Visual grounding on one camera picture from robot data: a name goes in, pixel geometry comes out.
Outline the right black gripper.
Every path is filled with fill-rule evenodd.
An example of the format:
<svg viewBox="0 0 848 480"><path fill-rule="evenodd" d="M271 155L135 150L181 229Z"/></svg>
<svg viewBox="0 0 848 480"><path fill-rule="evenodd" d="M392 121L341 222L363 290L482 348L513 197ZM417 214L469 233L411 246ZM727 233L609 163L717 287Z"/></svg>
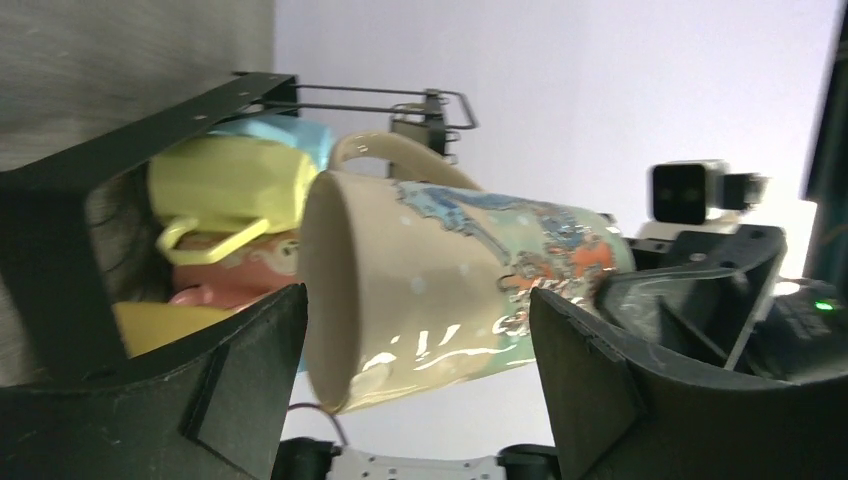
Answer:
<svg viewBox="0 0 848 480"><path fill-rule="evenodd" d="M670 381L845 388L847 303L826 282L781 280L786 251L775 226L684 231L665 266L602 283L593 334L637 369Z"/></svg>

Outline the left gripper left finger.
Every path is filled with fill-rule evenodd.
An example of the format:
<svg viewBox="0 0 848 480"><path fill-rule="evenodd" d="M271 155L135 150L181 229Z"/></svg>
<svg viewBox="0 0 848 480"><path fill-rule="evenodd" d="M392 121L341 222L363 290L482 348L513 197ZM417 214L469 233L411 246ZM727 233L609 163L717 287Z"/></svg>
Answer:
<svg viewBox="0 0 848 480"><path fill-rule="evenodd" d="M307 326L302 284L81 380L1 391L5 479L268 479Z"/></svg>

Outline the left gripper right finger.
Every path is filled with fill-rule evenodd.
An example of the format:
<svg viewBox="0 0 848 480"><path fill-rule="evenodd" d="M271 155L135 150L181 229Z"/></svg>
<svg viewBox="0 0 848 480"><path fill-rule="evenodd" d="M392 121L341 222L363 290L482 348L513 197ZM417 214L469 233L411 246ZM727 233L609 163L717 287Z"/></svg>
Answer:
<svg viewBox="0 0 848 480"><path fill-rule="evenodd" d="M536 289L531 339L565 479L843 479L847 379L790 383L645 341Z"/></svg>

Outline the yellow mug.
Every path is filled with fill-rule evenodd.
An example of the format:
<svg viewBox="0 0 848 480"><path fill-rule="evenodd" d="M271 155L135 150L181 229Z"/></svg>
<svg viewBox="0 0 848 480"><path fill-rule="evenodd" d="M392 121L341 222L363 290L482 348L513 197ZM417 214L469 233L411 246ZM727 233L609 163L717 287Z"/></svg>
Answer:
<svg viewBox="0 0 848 480"><path fill-rule="evenodd" d="M173 343L233 315L202 306L151 302L118 302L112 306L128 357Z"/></svg>

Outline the lime green mug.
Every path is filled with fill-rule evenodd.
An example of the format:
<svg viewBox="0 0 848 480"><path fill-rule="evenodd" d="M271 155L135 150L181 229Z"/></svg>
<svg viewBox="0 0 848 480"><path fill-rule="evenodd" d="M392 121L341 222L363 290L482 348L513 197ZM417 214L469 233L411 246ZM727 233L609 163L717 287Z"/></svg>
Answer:
<svg viewBox="0 0 848 480"><path fill-rule="evenodd" d="M156 246L173 265L206 265L262 235L296 229L317 174L307 153L275 141L184 141L149 163L149 199L163 225Z"/></svg>

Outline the cream patterned mug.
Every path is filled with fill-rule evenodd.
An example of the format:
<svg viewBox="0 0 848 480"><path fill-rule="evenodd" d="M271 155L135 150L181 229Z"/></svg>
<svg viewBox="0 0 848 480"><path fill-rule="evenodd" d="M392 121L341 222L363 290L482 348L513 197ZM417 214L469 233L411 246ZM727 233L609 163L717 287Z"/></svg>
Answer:
<svg viewBox="0 0 848 480"><path fill-rule="evenodd" d="M592 309L635 268L594 211L486 192L398 134L348 135L300 227L314 395L340 414L531 363L534 289Z"/></svg>

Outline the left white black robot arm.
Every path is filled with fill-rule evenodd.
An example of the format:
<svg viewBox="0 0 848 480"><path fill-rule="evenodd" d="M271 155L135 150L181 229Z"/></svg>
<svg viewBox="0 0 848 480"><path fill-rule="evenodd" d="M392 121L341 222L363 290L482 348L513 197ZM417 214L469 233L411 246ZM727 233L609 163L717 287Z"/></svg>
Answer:
<svg viewBox="0 0 848 480"><path fill-rule="evenodd" d="M535 293L556 445L467 460L281 441L306 293L107 371L1 392L5 479L843 479L847 370L724 370Z"/></svg>

